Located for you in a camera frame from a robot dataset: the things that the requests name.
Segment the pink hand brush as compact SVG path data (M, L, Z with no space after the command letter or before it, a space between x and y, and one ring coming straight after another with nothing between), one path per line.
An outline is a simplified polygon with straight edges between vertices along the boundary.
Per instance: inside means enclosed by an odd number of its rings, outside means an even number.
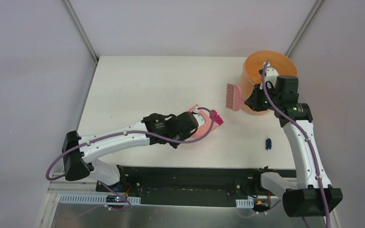
M226 108L237 112L241 109L241 104L244 103L246 99L241 96L241 89L236 84L228 83L226 85Z

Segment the pink dustpan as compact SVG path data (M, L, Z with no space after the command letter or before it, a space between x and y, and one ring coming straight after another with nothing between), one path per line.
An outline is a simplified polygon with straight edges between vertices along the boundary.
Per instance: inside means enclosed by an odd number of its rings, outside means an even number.
M188 111L189 112L193 112L195 110L198 110L200 106L198 104L194 105L193 107L191 107ZM191 136L194 139L198 139L200 137L202 137L203 135L205 135L205 133L208 131L210 125L211 125L211 118L210 118L210 114L208 111L206 110L198 110L197 113L194 113L194 117L196 118L197 122L198 122L198 129L197 131Z

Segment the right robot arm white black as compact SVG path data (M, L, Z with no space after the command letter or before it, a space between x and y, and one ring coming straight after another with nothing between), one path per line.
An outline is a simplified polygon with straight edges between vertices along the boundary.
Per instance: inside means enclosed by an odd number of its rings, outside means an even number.
M251 181L251 190L279 197L289 217L326 217L342 201L326 175L314 139L314 125L308 104L298 101L298 78L278 76L273 84L263 76L245 105L253 111L274 111L291 148L297 182L292 185L271 169L260 169Z

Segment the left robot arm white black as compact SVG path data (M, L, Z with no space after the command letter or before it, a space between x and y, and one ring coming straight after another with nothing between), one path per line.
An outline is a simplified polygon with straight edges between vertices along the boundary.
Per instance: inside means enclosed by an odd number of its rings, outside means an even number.
M62 147L65 179L78 181L89 177L107 184L114 192L121 192L126 186L121 169L101 161L101 157L153 144L169 144L176 149L204 124L205 118L200 113L153 113L132 125L107 133L80 136L77 131L70 131Z

